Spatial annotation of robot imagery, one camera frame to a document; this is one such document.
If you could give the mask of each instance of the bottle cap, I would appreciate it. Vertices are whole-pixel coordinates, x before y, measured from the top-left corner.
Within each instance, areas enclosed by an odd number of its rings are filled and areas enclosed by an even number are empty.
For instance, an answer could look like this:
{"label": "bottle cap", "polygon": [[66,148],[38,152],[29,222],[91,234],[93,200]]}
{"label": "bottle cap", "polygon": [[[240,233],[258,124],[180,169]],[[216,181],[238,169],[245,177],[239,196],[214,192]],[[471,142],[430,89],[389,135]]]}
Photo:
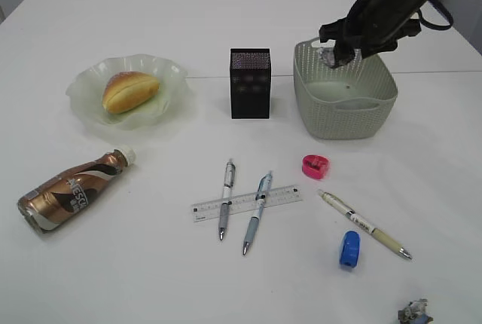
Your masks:
{"label": "bottle cap", "polygon": [[136,153],[128,145],[120,145],[116,149],[126,158],[127,166],[130,166],[136,160]]}
{"label": "bottle cap", "polygon": [[359,254],[360,235],[354,231],[348,231],[341,246],[340,265],[355,267],[358,264]]}
{"label": "bottle cap", "polygon": [[322,179],[326,176],[330,161],[326,157],[311,154],[303,159],[303,172],[312,179]]}

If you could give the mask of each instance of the black box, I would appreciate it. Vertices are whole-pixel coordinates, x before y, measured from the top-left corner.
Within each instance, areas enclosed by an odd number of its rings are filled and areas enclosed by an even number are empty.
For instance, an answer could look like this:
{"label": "black box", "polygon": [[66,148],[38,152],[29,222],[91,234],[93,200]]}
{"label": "black box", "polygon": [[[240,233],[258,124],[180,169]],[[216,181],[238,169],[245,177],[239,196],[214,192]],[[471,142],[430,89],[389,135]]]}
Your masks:
{"label": "black box", "polygon": [[231,117],[270,117],[270,49],[231,49]]}

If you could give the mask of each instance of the ballpoint pen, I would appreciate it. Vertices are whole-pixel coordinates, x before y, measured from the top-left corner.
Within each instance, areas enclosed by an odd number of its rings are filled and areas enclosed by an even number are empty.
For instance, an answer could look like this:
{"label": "ballpoint pen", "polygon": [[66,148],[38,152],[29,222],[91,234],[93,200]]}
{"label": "ballpoint pen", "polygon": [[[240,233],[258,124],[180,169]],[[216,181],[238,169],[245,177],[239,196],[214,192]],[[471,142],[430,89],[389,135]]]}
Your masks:
{"label": "ballpoint pen", "polygon": [[261,215],[263,214],[264,203],[266,202],[266,193],[271,189],[271,182],[273,181],[273,173],[270,171],[261,182],[259,182],[258,193],[256,194],[256,209],[253,211],[251,219],[249,220],[248,230],[244,236],[243,255],[248,253],[249,247],[253,243],[258,229]]}
{"label": "ballpoint pen", "polygon": [[356,225],[358,225],[365,232],[369,233],[379,243],[382,243],[402,258],[407,258],[409,260],[412,259],[412,255],[400,243],[392,239],[388,234],[385,234],[375,225],[372,225],[368,220],[361,217],[355,212],[354,209],[344,203],[340,198],[336,197],[334,194],[324,192],[323,190],[318,190],[318,194],[327,204],[336,209],[342,215],[346,216],[349,220],[355,222]]}
{"label": "ballpoint pen", "polygon": [[219,212],[219,240],[223,240],[227,230],[227,220],[229,219],[229,199],[231,198],[231,190],[234,185],[234,174],[236,173],[236,167],[233,164],[233,160],[229,160],[226,164],[226,171],[224,172],[224,187],[223,187],[223,199],[226,202],[221,204],[221,210]]}

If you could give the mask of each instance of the white bottle cap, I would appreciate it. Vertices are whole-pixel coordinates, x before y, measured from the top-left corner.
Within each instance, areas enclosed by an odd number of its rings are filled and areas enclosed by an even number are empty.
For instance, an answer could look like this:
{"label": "white bottle cap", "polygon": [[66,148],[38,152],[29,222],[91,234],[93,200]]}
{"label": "white bottle cap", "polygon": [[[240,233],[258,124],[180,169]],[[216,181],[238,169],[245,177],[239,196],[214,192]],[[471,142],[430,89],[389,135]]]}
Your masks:
{"label": "white bottle cap", "polygon": [[120,145],[116,149],[126,158],[127,166],[130,166],[136,160],[136,153],[128,145]]}

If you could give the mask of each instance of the pencil sharpener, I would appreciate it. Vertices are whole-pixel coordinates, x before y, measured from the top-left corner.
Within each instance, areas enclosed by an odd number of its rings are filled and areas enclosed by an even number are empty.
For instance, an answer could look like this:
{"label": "pencil sharpener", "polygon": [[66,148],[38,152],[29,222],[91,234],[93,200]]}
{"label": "pencil sharpener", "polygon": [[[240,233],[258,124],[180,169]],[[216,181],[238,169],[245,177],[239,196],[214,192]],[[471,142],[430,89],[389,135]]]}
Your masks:
{"label": "pencil sharpener", "polygon": [[330,168],[330,161],[323,156],[310,154],[303,158],[303,172],[312,179],[323,179]]}
{"label": "pencil sharpener", "polygon": [[269,49],[231,49],[231,117],[270,117],[271,58]]}
{"label": "pencil sharpener", "polygon": [[348,231],[341,243],[340,265],[354,268],[358,264],[360,255],[360,235],[354,231]]}

